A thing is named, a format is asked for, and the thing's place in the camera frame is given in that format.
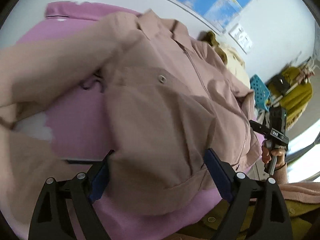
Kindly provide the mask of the right forearm pink sleeve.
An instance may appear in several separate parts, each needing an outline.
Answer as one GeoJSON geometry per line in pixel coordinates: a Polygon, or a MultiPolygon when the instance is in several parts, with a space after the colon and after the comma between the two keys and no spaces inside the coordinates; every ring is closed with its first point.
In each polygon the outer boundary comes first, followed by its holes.
{"type": "Polygon", "coordinates": [[[287,165],[275,170],[272,176],[279,185],[285,200],[292,200],[306,204],[319,204],[319,182],[287,182],[287,165]]]}

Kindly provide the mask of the person right hand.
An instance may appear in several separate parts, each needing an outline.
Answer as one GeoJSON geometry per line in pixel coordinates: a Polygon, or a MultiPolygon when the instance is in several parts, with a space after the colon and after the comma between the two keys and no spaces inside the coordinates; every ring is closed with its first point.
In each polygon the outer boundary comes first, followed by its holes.
{"type": "Polygon", "coordinates": [[[286,154],[286,150],[285,147],[281,146],[278,149],[274,149],[274,150],[269,150],[267,147],[267,141],[265,140],[262,144],[262,161],[264,164],[268,164],[271,160],[272,157],[277,157],[277,163],[276,163],[276,167],[275,170],[278,170],[280,168],[282,168],[283,166],[285,166],[286,162],[285,162],[285,154],[286,154]]]}

